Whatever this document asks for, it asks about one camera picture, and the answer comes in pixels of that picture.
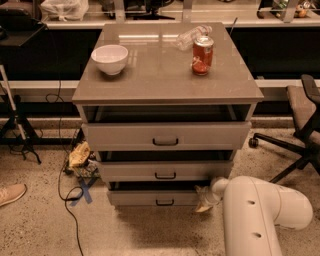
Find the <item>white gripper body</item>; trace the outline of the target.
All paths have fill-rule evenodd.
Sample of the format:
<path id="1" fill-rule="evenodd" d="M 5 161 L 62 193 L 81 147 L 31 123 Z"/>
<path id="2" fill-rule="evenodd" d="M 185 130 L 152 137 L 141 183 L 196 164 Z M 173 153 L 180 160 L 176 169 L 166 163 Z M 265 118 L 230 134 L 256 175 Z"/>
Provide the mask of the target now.
<path id="1" fill-rule="evenodd" d="M 221 201 L 220 192 L 213 187 L 207 186 L 204 188 L 202 201 L 206 206 L 213 206 Z"/>

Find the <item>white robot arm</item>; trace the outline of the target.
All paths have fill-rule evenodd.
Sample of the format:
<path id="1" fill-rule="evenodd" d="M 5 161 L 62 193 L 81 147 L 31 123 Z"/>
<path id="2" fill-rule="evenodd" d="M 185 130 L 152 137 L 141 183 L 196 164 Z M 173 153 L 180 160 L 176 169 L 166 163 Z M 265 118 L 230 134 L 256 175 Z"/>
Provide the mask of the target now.
<path id="1" fill-rule="evenodd" d="M 276 228 L 301 230 L 313 218 L 304 194 L 254 177 L 216 178 L 196 192 L 198 212 L 223 204 L 226 256 L 282 256 Z"/>

